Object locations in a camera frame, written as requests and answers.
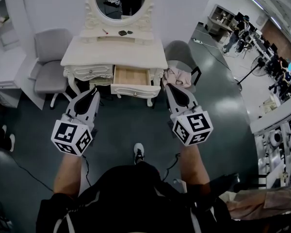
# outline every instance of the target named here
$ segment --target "mirror frame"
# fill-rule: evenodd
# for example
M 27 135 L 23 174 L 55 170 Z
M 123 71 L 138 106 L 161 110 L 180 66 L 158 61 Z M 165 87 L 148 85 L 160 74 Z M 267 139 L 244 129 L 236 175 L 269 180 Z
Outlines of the mirror frame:
M 152 0 L 145 0 L 144 4 L 141 6 L 141 9 L 134 14 L 133 16 L 125 19 L 112 19 L 103 14 L 102 11 L 99 10 L 96 0 L 89 0 L 89 4 L 91 6 L 93 14 L 103 23 L 110 26 L 126 26 L 134 23 L 139 20 L 151 6 Z

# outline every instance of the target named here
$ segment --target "white vanity table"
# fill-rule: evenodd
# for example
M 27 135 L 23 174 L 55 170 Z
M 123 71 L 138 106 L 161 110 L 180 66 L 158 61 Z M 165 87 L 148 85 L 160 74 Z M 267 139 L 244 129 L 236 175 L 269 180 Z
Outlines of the white vanity table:
M 113 79 L 112 94 L 147 99 L 152 106 L 151 98 L 158 95 L 168 67 L 162 42 L 152 33 L 152 8 L 151 0 L 144 0 L 133 16 L 111 19 L 100 11 L 96 0 L 86 2 L 85 27 L 73 38 L 61 61 L 64 76 L 77 94 L 75 79 L 107 78 Z M 120 36 L 122 30 L 133 33 Z

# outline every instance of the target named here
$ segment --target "dark green floor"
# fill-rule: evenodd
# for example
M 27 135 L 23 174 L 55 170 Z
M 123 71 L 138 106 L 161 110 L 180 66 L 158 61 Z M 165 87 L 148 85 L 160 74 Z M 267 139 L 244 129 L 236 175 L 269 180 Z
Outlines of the dark green floor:
M 214 46 L 214 41 L 205 34 L 195 31 L 194 37 Z M 243 177 L 256 173 L 255 142 L 246 108 L 231 72 L 216 61 L 204 46 L 190 42 L 190 47 L 202 71 L 195 95 L 198 103 L 209 112 L 214 126 L 208 141 L 199 145 L 210 178 L 233 172 Z M 209 49 L 224 62 L 219 50 Z M 90 165 L 90 182 L 93 184 L 114 166 L 132 164 L 132 147 L 136 142 L 143 143 L 145 160 L 163 176 L 179 152 L 178 140 L 172 138 L 167 125 L 169 112 L 163 94 L 160 94 L 154 110 L 146 106 L 145 100 L 131 97 L 118 99 L 114 96 L 113 101 L 102 101 L 105 106 L 99 108 L 95 120 L 98 133 L 93 147 L 85 152 Z M 50 110 L 49 104 L 48 100 L 44 110 L 40 111 L 27 97 L 22 96 L 18 108 L 5 110 L 0 121 L 8 125 L 9 133 L 16 135 L 14 158 L 52 187 L 63 154 L 53 146 L 50 137 L 55 120 L 61 118 L 68 101 L 60 95 L 55 110 Z M 85 172 L 84 164 L 82 190 L 88 187 Z M 167 180 L 171 182 L 179 177 L 177 165 Z M 12 220 L 15 232 L 34 232 L 40 201 L 50 196 L 51 192 L 0 151 L 0 202 Z

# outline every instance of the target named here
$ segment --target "chair backrest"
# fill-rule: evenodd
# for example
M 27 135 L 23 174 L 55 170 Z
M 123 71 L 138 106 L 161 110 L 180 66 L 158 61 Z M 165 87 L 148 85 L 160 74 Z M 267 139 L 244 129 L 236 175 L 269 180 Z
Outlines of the chair backrest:
M 173 41 L 165 49 L 167 61 L 178 60 L 188 65 L 192 70 L 197 66 L 192 57 L 191 49 L 184 41 Z
M 70 42 L 72 34 L 67 29 L 51 29 L 35 35 L 35 42 L 39 61 L 49 62 L 62 60 Z
M 178 61 L 177 68 L 185 69 L 183 64 L 187 65 L 191 70 L 194 85 L 201 76 L 201 71 L 192 57 L 191 49 L 184 41 L 173 41 L 165 48 L 165 57 L 168 63 L 174 64 Z

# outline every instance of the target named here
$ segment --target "shoe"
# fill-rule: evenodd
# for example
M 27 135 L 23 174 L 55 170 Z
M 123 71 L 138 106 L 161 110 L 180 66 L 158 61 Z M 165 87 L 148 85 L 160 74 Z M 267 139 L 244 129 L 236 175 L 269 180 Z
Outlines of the shoe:
M 4 131 L 4 137 L 5 137 L 6 129 L 7 129 L 6 125 L 3 125 L 3 126 L 2 126 L 2 129 L 3 129 L 3 131 Z
M 13 152 L 14 151 L 14 145 L 15 145 L 15 135 L 13 134 L 10 134 L 10 139 L 11 139 L 11 149 L 10 149 L 10 152 Z
M 144 160 L 144 157 L 145 157 L 145 149 L 144 149 L 144 146 L 141 143 L 136 143 L 135 144 L 135 146 L 134 146 L 134 153 L 135 153 L 135 158 L 134 158 L 135 164 L 137 164 L 137 161 L 139 159 Z

